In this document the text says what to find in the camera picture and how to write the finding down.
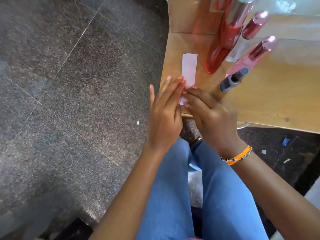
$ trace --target forearm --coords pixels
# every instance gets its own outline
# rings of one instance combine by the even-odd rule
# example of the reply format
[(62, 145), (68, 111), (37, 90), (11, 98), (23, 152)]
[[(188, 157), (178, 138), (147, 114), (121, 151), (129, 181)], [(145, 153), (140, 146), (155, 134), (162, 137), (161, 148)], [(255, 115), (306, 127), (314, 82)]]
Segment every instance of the forearm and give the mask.
[(90, 240), (135, 239), (163, 156), (147, 144), (144, 146), (136, 165)]
[(232, 168), (284, 239), (320, 239), (320, 210), (256, 154), (252, 152)]

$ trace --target paper strip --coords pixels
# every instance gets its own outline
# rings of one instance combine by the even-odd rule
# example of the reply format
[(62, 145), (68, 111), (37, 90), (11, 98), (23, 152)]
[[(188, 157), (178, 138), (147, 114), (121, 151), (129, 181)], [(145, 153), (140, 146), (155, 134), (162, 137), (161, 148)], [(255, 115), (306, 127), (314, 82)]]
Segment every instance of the paper strip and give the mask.
[[(186, 86), (192, 86), (195, 84), (196, 80), (196, 69), (197, 69), (197, 59), (198, 54), (183, 54), (182, 55), (182, 71), (181, 75), (186, 81)], [(188, 100), (185, 97), (181, 97), (180, 104), (183, 105), (184, 102)]]

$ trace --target jeans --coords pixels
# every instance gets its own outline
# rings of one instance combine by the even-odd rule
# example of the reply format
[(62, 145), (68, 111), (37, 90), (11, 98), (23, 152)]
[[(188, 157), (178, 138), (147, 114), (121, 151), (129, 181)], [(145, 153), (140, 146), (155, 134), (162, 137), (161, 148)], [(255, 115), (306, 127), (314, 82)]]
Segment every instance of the jeans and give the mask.
[(204, 141), (191, 149), (178, 138), (163, 158), (137, 240), (194, 238), (188, 164), (202, 169), (202, 235), (205, 240), (267, 240), (254, 199), (234, 170)]

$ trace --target orange bracelet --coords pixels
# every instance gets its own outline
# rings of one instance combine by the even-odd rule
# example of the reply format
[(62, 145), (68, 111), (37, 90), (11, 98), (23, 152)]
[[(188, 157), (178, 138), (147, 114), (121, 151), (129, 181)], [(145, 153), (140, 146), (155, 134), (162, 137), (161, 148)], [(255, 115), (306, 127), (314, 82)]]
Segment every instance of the orange bracelet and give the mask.
[(250, 153), (252, 152), (252, 147), (251, 146), (247, 146), (246, 149), (244, 149), (244, 151), (242, 153), (240, 153), (238, 156), (235, 156), (232, 159), (223, 159), (221, 158), (222, 161), (225, 161), (228, 165), (233, 165), (238, 161), (241, 161), (243, 159), (245, 159)]

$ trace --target beaded bracelet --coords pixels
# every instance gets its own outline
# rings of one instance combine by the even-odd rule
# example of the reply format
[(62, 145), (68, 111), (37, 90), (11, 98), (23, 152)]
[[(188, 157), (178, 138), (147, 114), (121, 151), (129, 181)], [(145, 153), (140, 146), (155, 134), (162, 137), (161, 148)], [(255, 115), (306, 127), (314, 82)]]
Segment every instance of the beaded bracelet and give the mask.
[(238, 161), (241, 161), (243, 159), (245, 159), (250, 153), (252, 152), (252, 147), (251, 146), (247, 146), (246, 149), (240, 153), (238, 156), (235, 156), (232, 159), (223, 159), (221, 158), (222, 161), (225, 161), (228, 165), (233, 165)]

